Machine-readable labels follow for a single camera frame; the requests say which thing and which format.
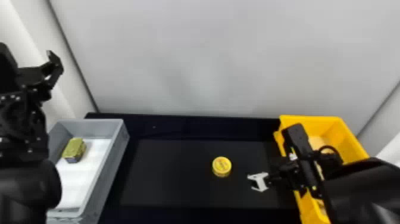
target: yellow plastic crate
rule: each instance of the yellow plastic crate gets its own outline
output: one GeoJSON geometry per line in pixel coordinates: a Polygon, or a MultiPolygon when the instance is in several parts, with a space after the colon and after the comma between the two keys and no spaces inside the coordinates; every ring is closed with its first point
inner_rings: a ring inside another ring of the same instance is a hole
{"type": "MultiPolygon", "coordinates": [[[[282,115],[279,119],[279,130],[274,132],[274,137],[282,156],[286,156],[285,149],[283,148],[284,139],[282,130],[300,123],[303,125],[309,137],[308,141],[314,150],[319,149],[323,145],[331,145],[337,149],[344,164],[369,157],[340,117],[282,115]]],[[[321,200],[314,199],[308,190],[303,197],[300,197],[298,191],[294,191],[294,193],[300,211],[300,219],[303,224],[330,223],[324,203],[321,200]]]]}

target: yellow round container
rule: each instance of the yellow round container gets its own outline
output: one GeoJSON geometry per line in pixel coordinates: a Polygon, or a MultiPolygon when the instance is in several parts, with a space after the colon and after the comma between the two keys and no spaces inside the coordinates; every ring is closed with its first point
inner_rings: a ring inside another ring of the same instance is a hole
{"type": "Polygon", "coordinates": [[[212,161],[212,172],[220,178],[229,176],[231,169],[232,163],[226,157],[220,156],[212,161]]]}

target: black tabletop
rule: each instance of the black tabletop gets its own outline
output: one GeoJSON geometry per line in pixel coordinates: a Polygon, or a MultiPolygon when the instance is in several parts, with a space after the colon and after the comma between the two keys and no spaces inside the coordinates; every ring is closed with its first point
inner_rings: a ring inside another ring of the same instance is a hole
{"type": "Polygon", "coordinates": [[[278,119],[89,113],[123,119],[130,141],[100,223],[244,220],[299,223],[293,193],[251,189],[247,174],[269,172],[279,157],[278,119]],[[211,171],[218,156],[232,162],[227,178],[211,171]]]}

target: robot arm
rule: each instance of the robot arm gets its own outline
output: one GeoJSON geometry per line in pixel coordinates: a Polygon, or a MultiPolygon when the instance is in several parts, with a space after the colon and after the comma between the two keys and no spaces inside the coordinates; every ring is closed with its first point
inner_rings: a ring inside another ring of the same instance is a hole
{"type": "Polygon", "coordinates": [[[48,57],[42,66],[18,68],[0,43],[0,223],[45,223],[61,199],[41,106],[63,66],[53,52],[48,57]]]}

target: white plastic piece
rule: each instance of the white plastic piece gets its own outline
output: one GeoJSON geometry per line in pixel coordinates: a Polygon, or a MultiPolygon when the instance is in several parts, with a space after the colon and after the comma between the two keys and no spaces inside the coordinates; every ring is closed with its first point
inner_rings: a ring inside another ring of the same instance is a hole
{"type": "Polygon", "coordinates": [[[251,181],[255,181],[257,183],[257,188],[252,186],[251,189],[253,189],[254,191],[258,191],[258,192],[264,192],[265,190],[267,190],[267,185],[265,184],[264,178],[266,178],[268,176],[267,172],[261,172],[261,173],[257,173],[257,174],[253,174],[253,175],[248,175],[247,179],[251,180],[251,181]]]}
{"type": "Polygon", "coordinates": [[[294,154],[294,153],[289,153],[289,159],[290,159],[291,161],[297,160],[297,155],[294,154]]]}

